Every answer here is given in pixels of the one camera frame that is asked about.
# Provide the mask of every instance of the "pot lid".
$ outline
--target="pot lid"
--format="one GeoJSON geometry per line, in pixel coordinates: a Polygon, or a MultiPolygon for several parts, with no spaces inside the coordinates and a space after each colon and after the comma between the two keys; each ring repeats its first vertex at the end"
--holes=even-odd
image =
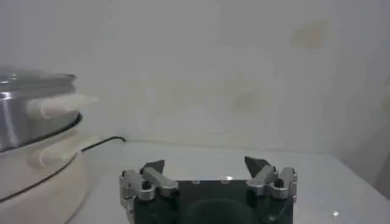
{"type": "Polygon", "coordinates": [[[76,79],[72,74],[49,74],[36,70],[0,67],[0,92],[21,88],[65,85],[76,79]]]}

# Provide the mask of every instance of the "white countertop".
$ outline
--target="white countertop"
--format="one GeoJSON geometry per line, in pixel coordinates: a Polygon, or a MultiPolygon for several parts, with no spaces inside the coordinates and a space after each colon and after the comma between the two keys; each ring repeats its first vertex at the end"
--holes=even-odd
{"type": "Polygon", "coordinates": [[[248,179],[244,156],[296,168],[296,224],[390,223],[390,201],[332,156],[111,141],[85,153],[91,189],[69,224],[128,223],[119,204],[122,170],[165,159],[164,174],[176,180],[248,179]]]}

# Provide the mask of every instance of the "stainless steel pot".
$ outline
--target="stainless steel pot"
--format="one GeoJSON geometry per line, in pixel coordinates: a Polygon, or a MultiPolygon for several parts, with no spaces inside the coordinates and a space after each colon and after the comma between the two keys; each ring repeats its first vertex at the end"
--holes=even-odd
{"type": "Polygon", "coordinates": [[[75,93],[71,74],[0,68],[0,152],[72,126],[78,108],[95,101],[75,93]]]}

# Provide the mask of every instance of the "table surface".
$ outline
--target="table surface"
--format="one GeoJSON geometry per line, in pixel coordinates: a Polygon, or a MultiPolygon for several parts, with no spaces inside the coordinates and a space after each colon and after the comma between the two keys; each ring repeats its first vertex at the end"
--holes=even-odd
{"type": "Polygon", "coordinates": [[[165,159],[175,180],[249,179],[244,156],[298,173],[294,223],[390,223],[390,201],[330,155],[112,141],[84,154],[90,191],[68,224],[129,223],[119,204],[118,176],[165,159]]]}

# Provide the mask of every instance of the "white wall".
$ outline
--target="white wall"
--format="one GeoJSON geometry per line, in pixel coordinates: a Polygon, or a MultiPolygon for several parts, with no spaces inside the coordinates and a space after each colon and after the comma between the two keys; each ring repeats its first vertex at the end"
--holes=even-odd
{"type": "Polygon", "coordinates": [[[77,74],[101,135],[334,153],[371,183],[389,152],[373,141],[390,118],[385,0],[0,6],[1,63],[77,74]]]}

